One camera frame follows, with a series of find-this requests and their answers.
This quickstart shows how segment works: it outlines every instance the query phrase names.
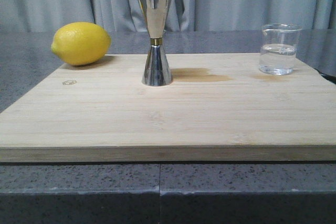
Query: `cutting board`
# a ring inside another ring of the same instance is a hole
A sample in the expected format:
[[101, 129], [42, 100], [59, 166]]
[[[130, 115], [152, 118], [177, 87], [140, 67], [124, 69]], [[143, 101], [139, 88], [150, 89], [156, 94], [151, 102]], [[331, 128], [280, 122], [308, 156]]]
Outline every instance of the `cutting board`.
[[0, 162], [336, 160], [336, 86], [303, 62], [167, 58], [164, 87], [141, 83], [146, 55], [62, 65], [0, 114]]

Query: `water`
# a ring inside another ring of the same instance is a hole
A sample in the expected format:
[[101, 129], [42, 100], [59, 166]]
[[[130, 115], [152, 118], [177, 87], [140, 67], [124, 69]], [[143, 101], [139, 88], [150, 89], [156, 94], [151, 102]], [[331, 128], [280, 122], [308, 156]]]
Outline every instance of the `water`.
[[268, 44], [260, 50], [259, 69], [264, 73], [283, 76], [293, 72], [296, 48], [284, 44]]

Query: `double jigger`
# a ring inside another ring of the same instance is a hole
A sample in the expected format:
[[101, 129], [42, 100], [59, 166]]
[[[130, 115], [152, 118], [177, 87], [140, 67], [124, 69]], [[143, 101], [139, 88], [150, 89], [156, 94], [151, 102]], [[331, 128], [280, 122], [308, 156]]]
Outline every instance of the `double jigger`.
[[164, 86], [173, 81], [162, 45], [163, 30], [171, 0], [138, 0], [151, 39], [142, 83]]

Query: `glass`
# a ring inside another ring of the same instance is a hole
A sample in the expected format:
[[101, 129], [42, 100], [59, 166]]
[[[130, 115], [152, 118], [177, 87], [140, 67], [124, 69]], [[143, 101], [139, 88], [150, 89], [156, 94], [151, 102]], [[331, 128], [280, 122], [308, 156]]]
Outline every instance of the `glass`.
[[264, 73], [277, 76], [292, 73], [301, 30], [297, 25], [264, 25], [259, 69]]

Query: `water stain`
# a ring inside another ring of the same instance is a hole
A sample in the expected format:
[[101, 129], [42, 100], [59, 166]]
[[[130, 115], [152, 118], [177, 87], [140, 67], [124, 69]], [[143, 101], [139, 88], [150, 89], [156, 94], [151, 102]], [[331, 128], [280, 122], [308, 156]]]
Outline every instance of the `water stain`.
[[254, 79], [266, 81], [266, 82], [284, 82], [288, 81], [288, 76], [274, 76], [272, 74], [255, 74], [251, 76]]
[[210, 74], [208, 68], [175, 68], [171, 70], [174, 81], [183, 82], [217, 82], [231, 81], [229, 76]]

